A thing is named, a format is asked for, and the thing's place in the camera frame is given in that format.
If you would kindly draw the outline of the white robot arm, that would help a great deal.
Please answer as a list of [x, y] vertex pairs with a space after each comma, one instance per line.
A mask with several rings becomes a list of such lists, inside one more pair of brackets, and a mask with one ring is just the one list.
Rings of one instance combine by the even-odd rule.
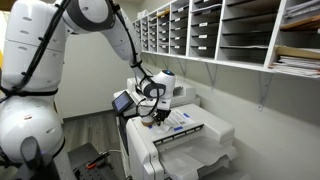
[[149, 76], [141, 67], [138, 34], [121, 7], [112, 0], [41, 0], [14, 2], [5, 35], [1, 72], [1, 140], [6, 161], [23, 164], [20, 148], [33, 137], [53, 158], [59, 180], [75, 180], [64, 149], [61, 121], [53, 100], [62, 77], [69, 35], [100, 32], [117, 55], [128, 62], [147, 98], [156, 101], [149, 114], [157, 121], [169, 113], [175, 75], [163, 70]]

